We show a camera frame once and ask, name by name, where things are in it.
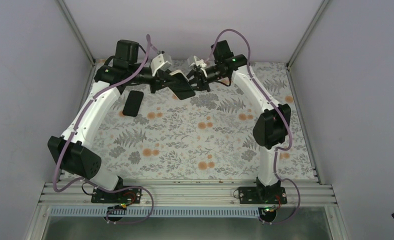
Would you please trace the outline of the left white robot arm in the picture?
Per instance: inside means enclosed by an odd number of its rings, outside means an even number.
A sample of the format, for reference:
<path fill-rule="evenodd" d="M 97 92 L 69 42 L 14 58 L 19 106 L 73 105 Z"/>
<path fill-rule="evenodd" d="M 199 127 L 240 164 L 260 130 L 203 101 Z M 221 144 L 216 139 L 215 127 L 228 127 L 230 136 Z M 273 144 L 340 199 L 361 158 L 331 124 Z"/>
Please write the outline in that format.
<path fill-rule="evenodd" d="M 146 66 L 150 50 L 155 48 L 149 37 L 142 62 L 138 62 L 140 48 L 142 46 L 136 41 L 119 40 L 115 54 L 96 71 L 90 93 L 72 123 L 59 137 L 51 136 L 48 140 L 47 146 L 55 162 L 52 177 L 55 192 L 60 193 L 72 185 L 69 182 L 62 188 L 57 186 L 60 172 L 65 171 L 78 176 L 73 183 L 84 180 L 104 191 L 109 201 L 119 202 L 125 191 L 122 178 L 108 171 L 101 157 L 91 150 L 109 109 L 131 85 L 149 85 L 152 93 L 168 87 L 177 96 L 191 88 L 181 70 L 169 70 L 172 60 L 166 53 L 160 52 L 150 66 Z"/>

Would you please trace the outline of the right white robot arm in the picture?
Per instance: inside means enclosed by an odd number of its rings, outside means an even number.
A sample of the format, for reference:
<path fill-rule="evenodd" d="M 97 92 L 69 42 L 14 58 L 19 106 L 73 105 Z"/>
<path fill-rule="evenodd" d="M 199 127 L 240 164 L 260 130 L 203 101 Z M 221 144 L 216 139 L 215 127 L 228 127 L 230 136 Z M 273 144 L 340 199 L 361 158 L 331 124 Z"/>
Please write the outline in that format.
<path fill-rule="evenodd" d="M 281 190 L 277 173 L 279 150 L 286 138 L 291 139 L 291 107 L 276 100 L 256 77 L 250 62 L 243 54 L 235 55 L 226 40 L 211 46 L 215 64 L 207 66 L 197 56 L 188 58 L 191 72 L 187 75 L 195 90 L 209 91 L 209 84 L 227 78 L 236 84 L 256 107 L 259 117 L 252 130 L 260 146 L 260 166 L 255 195 L 259 202 L 269 203 Z"/>

